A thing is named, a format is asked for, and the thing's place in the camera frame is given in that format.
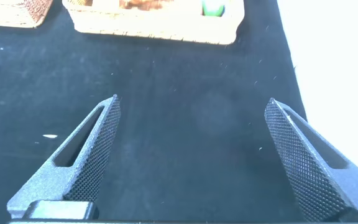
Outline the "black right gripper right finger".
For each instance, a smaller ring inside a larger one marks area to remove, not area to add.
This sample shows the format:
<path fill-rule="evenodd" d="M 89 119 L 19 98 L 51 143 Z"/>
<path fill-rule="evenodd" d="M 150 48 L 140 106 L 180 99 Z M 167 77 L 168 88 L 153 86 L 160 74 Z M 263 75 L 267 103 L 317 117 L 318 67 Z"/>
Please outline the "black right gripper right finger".
<path fill-rule="evenodd" d="M 264 117 L 305 220 L 358 222 L 358 167 L 288 105 L 271 98 Z"/>

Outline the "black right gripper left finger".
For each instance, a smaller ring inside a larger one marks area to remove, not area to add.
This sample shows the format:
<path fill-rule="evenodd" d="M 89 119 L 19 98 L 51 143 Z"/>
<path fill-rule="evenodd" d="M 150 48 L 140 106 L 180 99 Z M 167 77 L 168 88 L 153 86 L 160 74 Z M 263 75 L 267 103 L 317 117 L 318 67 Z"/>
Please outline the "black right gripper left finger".
<path fill-rule="evenodd" d="M 121 117 L 117 95 L 101 101 L 7 203 L 22 218 L 37 200 L 94 202 Z"/>

